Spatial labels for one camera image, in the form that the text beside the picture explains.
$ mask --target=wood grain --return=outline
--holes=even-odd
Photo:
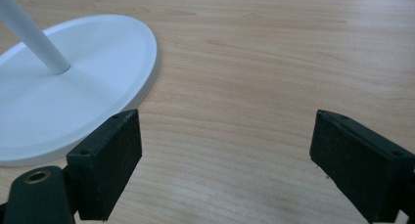
[[[365,223],[309,159],[318,109],[415,153],[415,0],[19,1],[42,28],[123,14],[159,41],[109,223]],[[0,26],[4,52],[18,40]],[[0,202],[28,170],[0,168]]]

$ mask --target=black plastic part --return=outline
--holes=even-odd
[[[394,222],[413,154],[351,118],[318,111],[310,155],[368,222]]]
[[[69,180],[80,182],[82,220],[108,220],[141,155],[137,110],[109,118],[67,154]]]
[[[81,184],[79,179],[72,179],[69,175],[69,169],[66,166],[63,170],[65,185],[67,187],[67,195],[70,213],[72,215],[76,214],[79,209],[80,200],[81,200]]]
[[[404,211],[410,218],[408,222],[414,223],[415,221],[415,175],[407,183],[402,190],[402,196],[400,200],[400,209]]]
[[[72,224],[61,168],[41,167],[16,179],[3,223]]]
[[[4,220],[4,214],[6,213],[6,203],[0,204],[0,223],[3,223]]]

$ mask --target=screw hole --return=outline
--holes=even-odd
[[[82,149],[79,153],[81,155],[87,156],[87,155],[90,155],[91,154],[91,150],[89,150],[89,149]]]
[[[398,152],[398,151],[392,151],[392,154],[395,155],[395,156],[397,156],[397,157],[401,157],[402,156],[402,153],[401,152]]]
[[[37,171],[28,175],[24,181],[27,184],[34,184],[46,180],[51,175],[50,171]]]

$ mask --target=white lamp base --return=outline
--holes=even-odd
[[[44,32],[70,68],[51,73],[22,43],[0,56],[2,166],[63,157],[113,114],[137,108],[159,72],[156,37],[130,17],[85,17]]]

